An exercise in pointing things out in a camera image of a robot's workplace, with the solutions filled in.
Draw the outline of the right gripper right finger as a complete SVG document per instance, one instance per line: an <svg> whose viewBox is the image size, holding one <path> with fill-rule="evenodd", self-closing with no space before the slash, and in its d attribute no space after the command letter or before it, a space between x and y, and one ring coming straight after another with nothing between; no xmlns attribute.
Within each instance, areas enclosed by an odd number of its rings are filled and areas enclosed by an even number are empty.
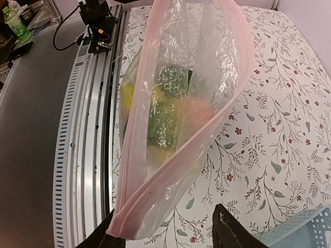
<svg viewBox="0 0 331 248"><path fill-rule="evenodd" d="M267 248L252 236L223 204L217 204L213 212L212 238L213 247Z"/></svg>

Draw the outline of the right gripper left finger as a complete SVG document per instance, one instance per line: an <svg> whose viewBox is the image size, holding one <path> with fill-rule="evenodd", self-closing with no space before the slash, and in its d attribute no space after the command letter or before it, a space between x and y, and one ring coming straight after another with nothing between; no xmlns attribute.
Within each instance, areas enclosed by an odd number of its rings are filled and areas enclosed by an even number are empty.
<svg viewBox="0 0 331 248"><path fill-rule="evenodd" d="M112 210L98 227L76 248L124 248L124 239L106 234L113 217Z"/></svg>

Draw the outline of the light blue perforated basket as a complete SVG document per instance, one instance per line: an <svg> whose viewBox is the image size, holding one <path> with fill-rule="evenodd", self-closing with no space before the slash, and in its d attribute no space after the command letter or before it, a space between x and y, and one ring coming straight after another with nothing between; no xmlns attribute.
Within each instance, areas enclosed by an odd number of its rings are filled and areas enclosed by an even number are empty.
<svg viewBox="0 0 331 248"><path fill-rule="evenodd" d="M330 205L302 210L256 239L267 247L330 247Z"/></svg>

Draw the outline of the orange toy orange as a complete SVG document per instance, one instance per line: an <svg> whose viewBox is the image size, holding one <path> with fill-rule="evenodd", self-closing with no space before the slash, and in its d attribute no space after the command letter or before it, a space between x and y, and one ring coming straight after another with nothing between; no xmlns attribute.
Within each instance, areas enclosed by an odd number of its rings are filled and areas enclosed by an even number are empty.
<svg viewBox="0 0 331 248"><path fill-rule="evenodd" d="M210 102L199 98L190 98L185 101L183 122L188 131L198 131L213 116L214 107Z"/></svg>

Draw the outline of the orange green toy mango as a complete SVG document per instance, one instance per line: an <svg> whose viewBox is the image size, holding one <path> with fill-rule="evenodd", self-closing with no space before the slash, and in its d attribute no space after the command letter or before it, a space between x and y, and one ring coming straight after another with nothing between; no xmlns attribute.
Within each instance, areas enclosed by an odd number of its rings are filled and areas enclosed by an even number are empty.
<svg viewBox="0 0 331 248"><path fill-rule="evenodd" d="M182 107L176 100L152 103L149 112L147 145L175 150L182 122Z"/></svg>

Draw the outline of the yellow toy banana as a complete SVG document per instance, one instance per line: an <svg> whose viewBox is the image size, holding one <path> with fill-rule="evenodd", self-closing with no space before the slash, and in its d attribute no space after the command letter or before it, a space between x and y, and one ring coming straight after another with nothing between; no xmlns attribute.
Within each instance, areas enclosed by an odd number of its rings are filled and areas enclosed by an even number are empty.
<svg viewBox="0 0 331 248"><path fill-rule="evenodd" d="M120 142L124 141L124 136L126 132L126 125L131 109L131 104L133 100L134 86L129 82L124 81L120 89L120 109L119 109L119 124L120 124ZM166 96L164 92L159 88L155 87L152 94L152 103L165 103ZM147 156L155 161L155 163L163 163L168 153L162 150L157 145L150 145L147 147Z"/></svg>

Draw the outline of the green toy pepper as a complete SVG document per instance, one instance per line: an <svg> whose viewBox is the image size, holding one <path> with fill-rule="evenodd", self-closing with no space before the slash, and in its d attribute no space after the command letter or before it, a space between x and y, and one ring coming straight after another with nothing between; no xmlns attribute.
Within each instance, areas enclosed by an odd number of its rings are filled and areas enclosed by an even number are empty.
<svg viewBox="0 0 331 248"><path fill-rule="evenodd" d="M192 71L180 65L161 66L154 79L154 86L160 88L166 96L183 98L187 95Z"/></svg>

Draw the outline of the clear zip top bag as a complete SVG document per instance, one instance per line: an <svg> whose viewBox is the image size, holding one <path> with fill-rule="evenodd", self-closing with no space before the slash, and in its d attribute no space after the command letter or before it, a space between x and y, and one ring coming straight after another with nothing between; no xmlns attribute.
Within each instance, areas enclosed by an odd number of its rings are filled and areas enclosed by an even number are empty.
<svg viewBox="0 0 331 248"><path fill-rule="evenodd" d="M154 1L121 83L121 164L108 235L141 240L161 226L198 178L253 59L235 1Z"/></svg>

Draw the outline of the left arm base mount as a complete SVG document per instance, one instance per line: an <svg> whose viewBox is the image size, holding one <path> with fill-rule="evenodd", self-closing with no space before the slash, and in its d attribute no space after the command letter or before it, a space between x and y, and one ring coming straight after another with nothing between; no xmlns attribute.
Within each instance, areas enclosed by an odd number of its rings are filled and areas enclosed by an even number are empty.
<svg viewBox="0 0 331 248"><path fill-rule="evenodd" d="M88 52L97 54L111 49L112 33L118 18L110 12L107 1L85 0L78 1L78 5L91 41Z"/></svg>

